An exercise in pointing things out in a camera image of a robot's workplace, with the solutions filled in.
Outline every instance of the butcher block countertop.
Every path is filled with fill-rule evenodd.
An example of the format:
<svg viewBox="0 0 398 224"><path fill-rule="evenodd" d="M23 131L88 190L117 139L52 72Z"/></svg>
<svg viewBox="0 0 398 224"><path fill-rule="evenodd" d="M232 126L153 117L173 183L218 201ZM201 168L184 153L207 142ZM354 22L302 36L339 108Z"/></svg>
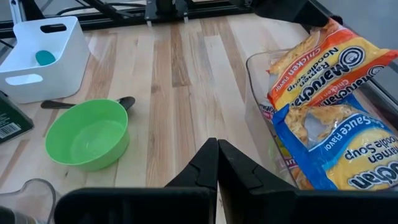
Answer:
<svg viewBox="0 0 398 224"><path fill-rule="evenodd" d="M83 83L60 101L135 97L127 151L97 172L56 164L44 140L65 110L18 105L35 128L0 146L1 192L33 178L48 180L61 194L81 187L163 187L210 137L227 139L268 166L244 119L244 63L252 54L298 44L308 35L300 25L245 14L85 34L91 56ZM225 222L223 215L218 212L218 223Z"/></svg>

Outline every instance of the instant noodle soup package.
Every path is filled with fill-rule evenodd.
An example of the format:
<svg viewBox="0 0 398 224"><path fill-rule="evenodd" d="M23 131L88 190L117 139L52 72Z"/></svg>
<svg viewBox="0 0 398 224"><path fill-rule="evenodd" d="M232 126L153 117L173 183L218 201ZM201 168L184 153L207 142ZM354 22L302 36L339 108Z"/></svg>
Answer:
<svg viewBox="0 0 398 224"><path fill-rule="evenodd" d="M381 190L398 184L398 138L351 105L286 105L276 133L315 189Z"/></svg>
<svg viewBox="0 0 398 224"><path fill-rule="evenodd" d="M298 44L269 73L276 82L267 97L276 110L332 105L375 76L398 55L379 49L333 19Z"/></svg>

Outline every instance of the green bowl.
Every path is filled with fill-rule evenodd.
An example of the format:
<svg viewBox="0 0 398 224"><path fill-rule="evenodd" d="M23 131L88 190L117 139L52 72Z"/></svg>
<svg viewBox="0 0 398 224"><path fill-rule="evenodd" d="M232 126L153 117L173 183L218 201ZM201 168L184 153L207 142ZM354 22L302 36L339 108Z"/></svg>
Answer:
<svg viewBox="0 0 398 224"><path fill-rule="evenodd" d="M90 100L66 111L45 138L59 164L82 170L104 168L121 157L130 142L126 110L113 100Z"/></svg>

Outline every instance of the spoon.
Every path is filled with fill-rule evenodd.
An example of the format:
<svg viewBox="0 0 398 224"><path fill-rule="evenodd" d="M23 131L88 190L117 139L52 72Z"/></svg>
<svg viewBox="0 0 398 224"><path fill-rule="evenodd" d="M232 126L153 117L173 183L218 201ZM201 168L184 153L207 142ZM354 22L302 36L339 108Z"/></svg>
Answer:
<svg viewBox="0 0 398 224"><path fill-rule="evenodd" d="M132 96L126 96L126 97L117 99L116 102L120 103L124 107L125 110L128 110L136 102L136 99ZM57 101L52 101L52 100L45 100L41 104L41 107L43 109L69 109L72 106L75 106L75 104L62 103L62 102L57 102Z"/></svg>

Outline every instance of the blue object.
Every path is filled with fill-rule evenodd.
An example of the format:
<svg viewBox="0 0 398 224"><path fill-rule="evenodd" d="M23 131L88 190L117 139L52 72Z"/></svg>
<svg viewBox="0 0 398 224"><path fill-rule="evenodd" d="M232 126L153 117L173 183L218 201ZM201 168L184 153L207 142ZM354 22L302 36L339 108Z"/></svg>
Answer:
<svg viewBox="0 0 398 224"><path fill-rule="evenodd" d="M351 105L365 113L352 114L335 127L327 138L310 149L308 149L301 140L295 136L285 123L285 117L289 112L290 105L285 105L281 110L276 112L272 119L272 123L274 124L278 137L296 160L296 163L315 189L338 189L337 186L327 177L326 172L338 162L338 159L345 152L348 144L353 140L353 138L364 130L381 129L393 134L382 121L368 116L366 110L359 104L353 95L341 100L339 104ZM346 125L351 124L352 121L357 120L364 122L355 122L355 127L350 128L349 131L345 130L345 133L342 133L344 130L340 129L340 127L345 127ZM337 136L339 136L341 140L335 142L332 146L328 146L328 143L332 142L332 139Z"/></svg>
<svg viewBox="0 0 398 224"><path fill-rule="evenodd" d="M40 50L36 53L36 61L39 65L50 65L51 63L55 62L55 57L51 52L46 50Z"/></svg>

